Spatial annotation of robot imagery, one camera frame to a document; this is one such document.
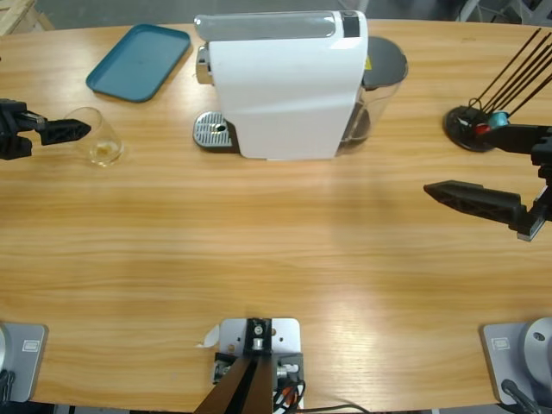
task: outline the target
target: black round base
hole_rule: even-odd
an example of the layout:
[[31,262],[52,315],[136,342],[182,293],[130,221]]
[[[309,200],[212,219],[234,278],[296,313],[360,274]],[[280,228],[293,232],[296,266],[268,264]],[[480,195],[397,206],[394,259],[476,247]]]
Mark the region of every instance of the black round base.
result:
[[476,108],[459,106],[447,112],[442,119],[442,128],[447,137],[458,147],[469,151],[484,153],[493,149],[492,145],[477,140],[475,126],[487,123],[488,116]]

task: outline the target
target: blue tray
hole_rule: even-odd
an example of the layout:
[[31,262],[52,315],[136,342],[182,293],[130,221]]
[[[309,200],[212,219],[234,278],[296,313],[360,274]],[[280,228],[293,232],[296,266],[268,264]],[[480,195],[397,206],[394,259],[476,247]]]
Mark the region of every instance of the blue tray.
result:
[[133,102],[150,99],[190,46],[186,32],[139,24],[105,55],[86,78],[95,92]]

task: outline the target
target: gray mount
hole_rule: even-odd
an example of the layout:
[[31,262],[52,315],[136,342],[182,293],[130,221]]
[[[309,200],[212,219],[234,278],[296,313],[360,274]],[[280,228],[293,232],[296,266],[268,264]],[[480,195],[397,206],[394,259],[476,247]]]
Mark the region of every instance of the gray mount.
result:
[[552,317],[532,323],[487,325],[483,339],[499,401],[516,404],[502,386],[505,380],[511,380],[539,405],[552,406]]
[[33,396],[46,338],[43,325],[0,323],[0,372],[15,374],[9,401]]

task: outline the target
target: floor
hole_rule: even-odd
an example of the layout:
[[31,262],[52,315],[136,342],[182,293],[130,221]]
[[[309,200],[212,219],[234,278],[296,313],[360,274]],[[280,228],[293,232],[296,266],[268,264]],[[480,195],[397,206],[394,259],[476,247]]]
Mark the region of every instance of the floor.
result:
[[[370,0],[372,19],[454,20],[465,0]],[[309,9],[357,9],[355,0],[37,0],[56,28],[187,23],[195,15]]]

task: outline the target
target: white label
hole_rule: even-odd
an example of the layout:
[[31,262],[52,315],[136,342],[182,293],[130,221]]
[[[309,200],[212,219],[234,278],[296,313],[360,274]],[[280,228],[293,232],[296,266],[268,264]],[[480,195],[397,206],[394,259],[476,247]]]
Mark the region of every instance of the white label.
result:
[[23,341],[23,352],[38,352],[38,349],[41,347],[41,342],[31,339],[26,339]]
[[497,351],[510,349],[510,341],[508,341],[508,338],[493,338],[491,341],[492,348]]

